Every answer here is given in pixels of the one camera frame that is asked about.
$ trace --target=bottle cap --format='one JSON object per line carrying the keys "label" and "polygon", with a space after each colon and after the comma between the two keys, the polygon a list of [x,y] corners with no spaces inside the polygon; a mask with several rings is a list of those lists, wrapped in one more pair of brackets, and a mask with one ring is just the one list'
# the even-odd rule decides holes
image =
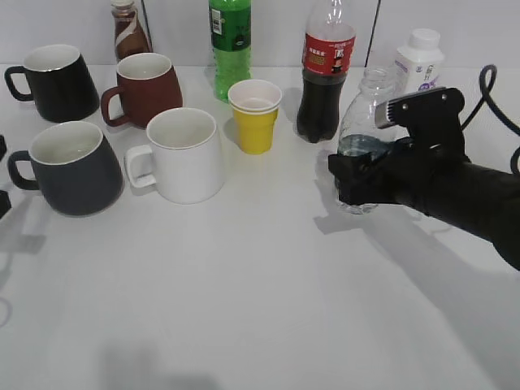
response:
{"label": "bottle cap", "polygon": [[114,7],[125,7],[133,4],[133,0],[111,0],[111,2]]}
{"label": "bottle cap", "polygon": [[429,28],[416,28],[409,37],[408,45],[418,50],[434,50],[439,47],[440,34]]}

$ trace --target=white mug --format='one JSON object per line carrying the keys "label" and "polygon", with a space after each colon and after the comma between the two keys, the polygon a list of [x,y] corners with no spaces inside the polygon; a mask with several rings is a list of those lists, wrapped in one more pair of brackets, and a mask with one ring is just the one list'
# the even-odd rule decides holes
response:
{"label": "white mug", "polygon": [[[156,186],[168,201],[203,202],[224,184],[224,162],[215,119],[195,108],[175,108],[155,116],[146,127],[150,144],[131,148],[124,156],[133,187]],[[132,162],[151,154],[153,171],[136,178]]]}

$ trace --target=green soda bottle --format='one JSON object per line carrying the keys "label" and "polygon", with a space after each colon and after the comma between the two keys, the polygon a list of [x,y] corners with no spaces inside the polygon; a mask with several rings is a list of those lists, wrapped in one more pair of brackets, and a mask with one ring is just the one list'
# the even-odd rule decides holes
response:
{"label": "green soda bottle", "polygon": [[251,0],[210,0],[210,29],[215,96],[227,102],[228,90],[251,78]]}

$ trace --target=red bottle label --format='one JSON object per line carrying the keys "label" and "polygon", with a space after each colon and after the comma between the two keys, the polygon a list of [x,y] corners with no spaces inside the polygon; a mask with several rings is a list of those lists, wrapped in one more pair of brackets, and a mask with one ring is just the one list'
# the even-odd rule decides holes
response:
{"label": "red bottle label", "polygon": [[350,58],[356,37],[348,41],[320,41],[305,35],[303,66],[323,76],[344,75],[350,68]]}

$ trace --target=black mug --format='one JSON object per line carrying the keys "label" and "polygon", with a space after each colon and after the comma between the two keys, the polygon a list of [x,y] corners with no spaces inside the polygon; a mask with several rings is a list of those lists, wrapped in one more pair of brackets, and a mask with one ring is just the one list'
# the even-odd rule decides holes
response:
{"label": "black mug", "polygon": [[[16,89],[12,75],[23,73],[31,93]],[[22,67],[9,67],[7,88],[21,102],[34,101],[43,119],[62,123],[80,120],[99,107],[99,95],[80,51],[69,45],[50,45],[33,50]]]}
{"label": "black mug", "polygon": [[[30,161],[36,180],[27,180],[16,163]],[[20,189],[41,190],[56,211],[91,215],[114,203],[123,190],[123,175],[114,150],[101,129],[87,122],[67,122],[40,133],[29,151],[14,152],[7,161]]]}

